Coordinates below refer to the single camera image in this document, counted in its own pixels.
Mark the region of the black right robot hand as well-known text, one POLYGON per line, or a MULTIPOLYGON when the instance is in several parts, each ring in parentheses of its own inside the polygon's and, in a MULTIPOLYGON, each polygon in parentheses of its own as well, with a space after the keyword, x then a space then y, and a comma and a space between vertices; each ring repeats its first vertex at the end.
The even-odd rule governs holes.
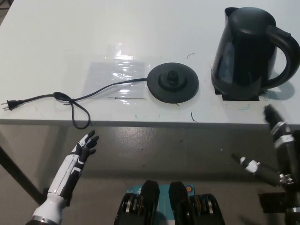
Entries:
POLYGON ((296 149, 296 138, 285 119, 271 104, 264 107, 264 117, 270 126, 274 142, 278 169, 273 169, 241 154, 231 156, 244 170, 272 186, 300 187, 300 157, 296 149))

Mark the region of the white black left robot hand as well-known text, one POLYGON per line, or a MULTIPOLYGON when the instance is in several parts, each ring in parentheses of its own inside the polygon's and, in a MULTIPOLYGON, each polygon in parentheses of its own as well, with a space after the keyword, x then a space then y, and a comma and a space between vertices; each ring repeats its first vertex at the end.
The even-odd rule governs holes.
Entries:
POLYGON ((95 130, 92 130, 75 145, 60 165, 48 193, 70 201, 88 157, 96 152, 94 147, 98 139, 95 130))

